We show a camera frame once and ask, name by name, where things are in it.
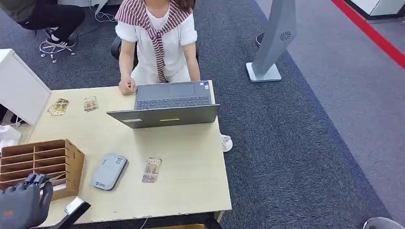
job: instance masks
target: white bag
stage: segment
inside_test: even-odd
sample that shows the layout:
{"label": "white bag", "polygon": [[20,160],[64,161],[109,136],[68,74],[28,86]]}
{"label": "white bag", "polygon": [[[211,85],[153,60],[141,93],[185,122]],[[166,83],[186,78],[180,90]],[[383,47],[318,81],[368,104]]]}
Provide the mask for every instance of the white bag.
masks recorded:
{"label": "white bag", "polygon": [[0,125],[0,156],[1,149],[7,146],[16,146],[20,143],[21,133],[9,125]]}

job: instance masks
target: laptop keyboard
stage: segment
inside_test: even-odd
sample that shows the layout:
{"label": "laptop keyboard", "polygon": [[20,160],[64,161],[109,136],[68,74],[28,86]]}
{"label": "laptop keyboard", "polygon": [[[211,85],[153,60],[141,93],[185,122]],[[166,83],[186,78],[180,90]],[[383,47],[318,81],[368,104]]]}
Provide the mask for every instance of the laptop keyboard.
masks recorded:
{"label": "laptop keyboard", "polygon": [[137,109],[146,110],[154,108],[199,106],[207,104],[210,104],[210,100],[207,95],[204,95],[174,99],[138,100]]}

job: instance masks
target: laptop lid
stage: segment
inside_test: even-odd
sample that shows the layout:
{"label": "laptop lid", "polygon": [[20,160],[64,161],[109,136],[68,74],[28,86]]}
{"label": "laptop lid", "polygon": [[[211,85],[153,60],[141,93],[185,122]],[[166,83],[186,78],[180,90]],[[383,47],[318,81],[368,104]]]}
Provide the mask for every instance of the laptop lid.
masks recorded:
{"label": "laptop lid", "polygon": [[213,123],[219,104],[149,110],[112,111],[108,115],[133,128]]}

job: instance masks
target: black pants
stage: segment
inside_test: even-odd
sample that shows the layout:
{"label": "black pants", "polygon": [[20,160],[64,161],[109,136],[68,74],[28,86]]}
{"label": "black pants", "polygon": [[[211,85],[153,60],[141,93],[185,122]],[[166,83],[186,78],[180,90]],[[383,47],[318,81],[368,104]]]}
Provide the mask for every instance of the black pants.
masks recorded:
{"label": "black pants", "polygon": [[31,16],[19,24],[28,30],[58,27],[53,33],[66,41],[85,19],[85,12],[78,6],[58,5],[57,0],[37,0]]}

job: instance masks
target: white shoe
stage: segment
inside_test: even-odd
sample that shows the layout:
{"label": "white shoe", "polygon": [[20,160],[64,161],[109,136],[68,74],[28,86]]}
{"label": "white shoe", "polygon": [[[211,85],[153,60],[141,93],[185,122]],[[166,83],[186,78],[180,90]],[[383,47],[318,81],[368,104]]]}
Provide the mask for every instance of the white shoe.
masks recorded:
{"label": "white shoe", "polygon": [[224,153],[231,150],[232,147],[234,146],[230,136],[221,135],[221,141],[222,141],[222,152]]}

